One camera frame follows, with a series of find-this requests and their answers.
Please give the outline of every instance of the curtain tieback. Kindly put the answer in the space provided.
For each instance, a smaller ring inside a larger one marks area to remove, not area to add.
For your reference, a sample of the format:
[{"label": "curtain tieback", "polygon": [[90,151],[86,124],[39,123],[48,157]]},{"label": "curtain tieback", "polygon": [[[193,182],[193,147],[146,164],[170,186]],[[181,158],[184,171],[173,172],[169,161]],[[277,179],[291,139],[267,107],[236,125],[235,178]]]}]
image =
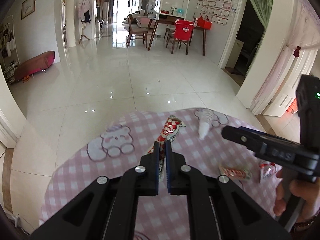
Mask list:
[{"label": "curtain tieback", "polygon": [[297,46],[297,48],[293,52],[294,57],[300,57],[300,50],[301,47]]}]

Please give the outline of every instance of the pink checkered tablecloth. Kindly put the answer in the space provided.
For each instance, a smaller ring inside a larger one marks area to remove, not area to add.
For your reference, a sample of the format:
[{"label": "pink checkered tablecloth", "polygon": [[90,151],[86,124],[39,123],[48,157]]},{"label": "pink checkered tablecloth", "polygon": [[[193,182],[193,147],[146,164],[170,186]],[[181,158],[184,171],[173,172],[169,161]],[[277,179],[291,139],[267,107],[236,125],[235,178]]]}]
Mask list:
[{"label": "pink checkered tablecloth", "polygon": [[[199,108],[190,108],[166,113],[135,112],[113,122],[101,136],[77,151],[54,172],[45,192],[40,223],[48,220],[98,176],[104,175],[112,179],[137,166],[170,115],[180,118],[186,125],[180,128],[172,144],[173,151],[183,154],[187,164],[211,177],[219,176],[219,164],[250,169],[252,179],[243,182],[244,191],[274,216],[272,209],[279,179],[273,176],[260,184],[259,159],[244,146],[227,141],[221,136],[221,129],[225,124],[252,129],[254,127],[239,119],[214,112],[212,127],[201,141],[198,135],[199,111]],[[167,193],[166,179],[160,181],[158,196],[139,198],[135,229],[141,233],[137,233],[137,239],[189,239],[186,197],[170,196]]]}]

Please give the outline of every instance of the framed painting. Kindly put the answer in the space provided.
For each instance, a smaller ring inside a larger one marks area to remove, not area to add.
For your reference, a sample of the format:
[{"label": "framed painting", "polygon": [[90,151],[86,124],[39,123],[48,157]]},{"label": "framed painting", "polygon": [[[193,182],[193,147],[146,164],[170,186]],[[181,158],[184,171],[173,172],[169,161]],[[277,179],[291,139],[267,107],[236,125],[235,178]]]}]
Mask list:
[{"label": "framed painting", "polygon": [[21,7],[21,20],[36,10],[36,0],[25,0]]}]

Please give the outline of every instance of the pink jacket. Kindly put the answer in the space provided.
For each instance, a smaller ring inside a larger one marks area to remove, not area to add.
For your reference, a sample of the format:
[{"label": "pink jacket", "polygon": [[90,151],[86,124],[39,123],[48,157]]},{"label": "pink jacket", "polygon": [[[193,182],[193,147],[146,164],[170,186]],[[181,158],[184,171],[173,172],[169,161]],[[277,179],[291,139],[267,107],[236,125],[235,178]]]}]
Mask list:
[{"label": "pink jacket", "polygon": [[90,1],[89,0],[82,0],[82,2],[79,4],[78,17],[80,19],[83,19],[84,13],[89,11],[89,9],[90,9]]}]

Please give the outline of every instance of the snack package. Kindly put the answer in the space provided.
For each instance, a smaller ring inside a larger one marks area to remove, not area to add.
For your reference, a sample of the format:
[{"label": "snack package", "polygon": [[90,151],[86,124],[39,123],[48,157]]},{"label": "snack package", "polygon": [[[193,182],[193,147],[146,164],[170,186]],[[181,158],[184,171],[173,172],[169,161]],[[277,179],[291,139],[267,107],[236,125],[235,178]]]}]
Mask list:
[{"label": "snack package", "polygon": [[[164,142],[166,140],[170,140],[171,143],[173,143],[174,139],[176,138],[180,127],[185,127],[185,124],[183,121],[178,119],[174,115],[170,115],[167,121],[165,122],[162,131],[157,138],[156,142],[160,144],[160,155],[159,155],[159,179],[160,181],[163,180],[164,176],[164,158],[165,158],[165,146]],[[147,154],[153,153],[154,150],[154,143],[152,144],[150,150],[148,150]]]},{"label": "snack package", "polygon": [[221,175],[226,175],[230,179],[249,180],[252,177],[251,172],[247,169],[240,170],[219,165],[219,170]]},{"label": "snack package", "polygon": [[260,167],[260,183],[264,179],[273,176],[277,172],[275,163],[262,160],[261,163],[259,164],[259,167]]}]

